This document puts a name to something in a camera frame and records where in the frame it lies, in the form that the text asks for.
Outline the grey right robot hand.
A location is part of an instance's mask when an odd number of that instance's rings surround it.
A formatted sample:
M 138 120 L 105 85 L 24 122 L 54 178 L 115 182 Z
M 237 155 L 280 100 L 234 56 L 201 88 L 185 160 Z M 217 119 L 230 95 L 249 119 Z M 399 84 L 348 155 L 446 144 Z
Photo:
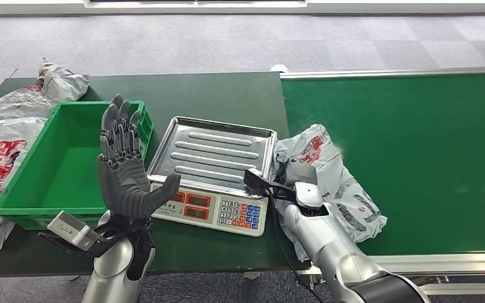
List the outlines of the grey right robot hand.
M 317 185 L 316 168 L 306 162 L 288 161 L 284 169 L 284 185 L 293 186 L 297 182 Z

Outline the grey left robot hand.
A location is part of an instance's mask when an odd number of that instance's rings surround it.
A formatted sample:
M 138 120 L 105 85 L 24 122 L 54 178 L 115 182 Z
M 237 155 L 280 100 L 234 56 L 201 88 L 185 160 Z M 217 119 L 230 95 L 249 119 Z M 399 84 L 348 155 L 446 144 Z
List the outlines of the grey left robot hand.
M 140 111 L 128 115 L 130 102 L 117 94 L 102 115 L 98 177 L 105 206 L 129 219 L 150 218 L 178 192 L 179 174 L 168 175 L 152 190 L 147 178 L 138 137 Z

